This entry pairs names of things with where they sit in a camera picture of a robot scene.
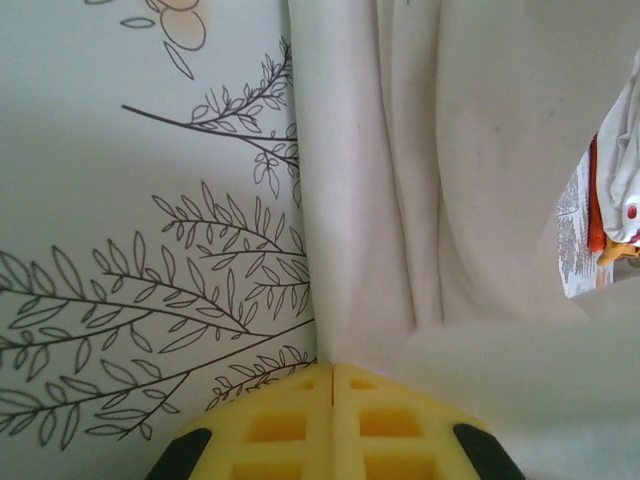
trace red fabric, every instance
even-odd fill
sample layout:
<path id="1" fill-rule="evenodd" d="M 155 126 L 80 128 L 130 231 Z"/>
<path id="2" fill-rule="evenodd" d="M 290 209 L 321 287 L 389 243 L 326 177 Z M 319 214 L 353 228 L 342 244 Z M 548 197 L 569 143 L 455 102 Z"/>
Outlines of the red fabric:
<path id="1" fill-rule="evenodd" d="M 598 137 L 593 137 L 589 147 L 589 239 L 587 245 L 593 253 L 602 252 L 607 244 L 607 235 L 602 226 L 602 215 L 596 191 L 596 168 L 598 165 Z"/>

